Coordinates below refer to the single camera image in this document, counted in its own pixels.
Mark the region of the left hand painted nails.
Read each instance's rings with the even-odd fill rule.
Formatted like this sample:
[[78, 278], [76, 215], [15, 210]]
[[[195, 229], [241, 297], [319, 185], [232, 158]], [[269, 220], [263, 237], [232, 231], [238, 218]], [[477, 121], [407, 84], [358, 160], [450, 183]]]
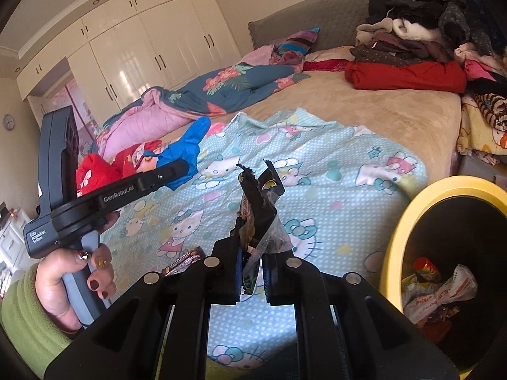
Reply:
[[66, 333], [76, 333], [82, 328], [76, 312], [70, 305], [62, 278], [65, 274], [76, 273], [91, 264], [94, 271], [87, 279], [88, 289], [101, 300], [113, 296], [117, 287], [113, 282], [114, 271], [109, 248], [100, 244], [89, 257], [84, 251], [57, 249], [44, 258], [37, 266], [35, 291], [48, 317]]

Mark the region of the green sleeve left forearm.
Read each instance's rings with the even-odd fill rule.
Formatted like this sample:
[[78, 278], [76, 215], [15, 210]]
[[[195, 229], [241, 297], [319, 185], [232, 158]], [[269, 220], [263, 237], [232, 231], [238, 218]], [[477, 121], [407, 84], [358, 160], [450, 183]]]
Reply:
[[35, 291], [37, 265], [14, 282], [1, 302], [1, 326], [24, 363], [43, 379], [49, 364], [81, 331], [63, 330], [46, 314]]

